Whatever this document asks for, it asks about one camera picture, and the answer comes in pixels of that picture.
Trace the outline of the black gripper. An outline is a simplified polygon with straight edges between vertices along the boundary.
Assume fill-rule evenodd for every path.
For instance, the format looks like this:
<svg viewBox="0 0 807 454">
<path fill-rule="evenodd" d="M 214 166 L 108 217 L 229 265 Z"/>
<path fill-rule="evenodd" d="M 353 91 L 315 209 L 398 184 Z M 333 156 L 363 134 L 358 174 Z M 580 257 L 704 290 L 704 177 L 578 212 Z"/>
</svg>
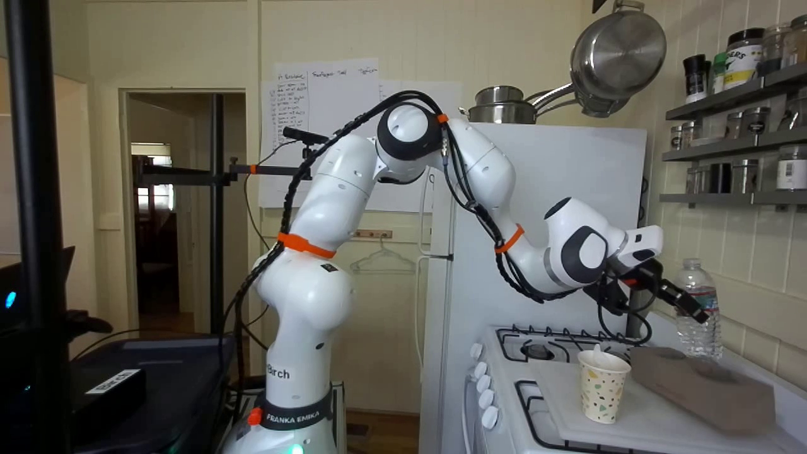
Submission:
<svg viewBox="0 0 807 454">
<path fill-rule="evenodd" d="M 598 282 L 585 288 L 585 295 L 593 298 L 600 308 L 613 315 L 623 315 L 628 310 L 630 290 L 648 290 L 661 300 L 671 303 L 678 313 L 694 318 L 696 323 L 706 323 L 709 313 L 701 308 L 696 298 L 673 282 L 663 280 L 663 265 L 658 260 L 648 260 L 628 272 L 608 270 Z"/>
</svg>

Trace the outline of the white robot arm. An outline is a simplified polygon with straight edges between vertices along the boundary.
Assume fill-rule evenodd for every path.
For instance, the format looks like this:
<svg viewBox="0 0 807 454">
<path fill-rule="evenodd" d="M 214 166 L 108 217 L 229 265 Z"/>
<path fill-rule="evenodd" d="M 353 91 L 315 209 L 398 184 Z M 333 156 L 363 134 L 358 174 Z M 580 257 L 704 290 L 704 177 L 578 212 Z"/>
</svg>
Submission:
<svg viewBox="0 0 807 454">
<path fill-rule="evenodd" d="M 333 255 L 356 235 L 371 192 L 411 184 L 436 169 L 456 207 L 489 240 L 487 275 L 532 303 L 562 300 L 578 290 L 620 315 L 628 293 L 646 290 L 694 320 L 706 310 L 663 277 L 663 232 L 618 227 L 580 199 L 562 197 L 545 212 L 545 242 L 532 245 L 512 214 L 522 169 L 497 129 L 441 114 L 434 98 L 401 91 L 361 116 L 376 131 L 345 124 L 300 164 L 313 179 L 305 194 L 285 199 L 282 224 L 245 288 L 275 308 L 280 325 L 265 353 L 265 391 L 232 426 L 222 454 L 338 454 L 340 409 L 330 378 L 330 341 L 348 318 L 353 272 Z"/>
</svg>

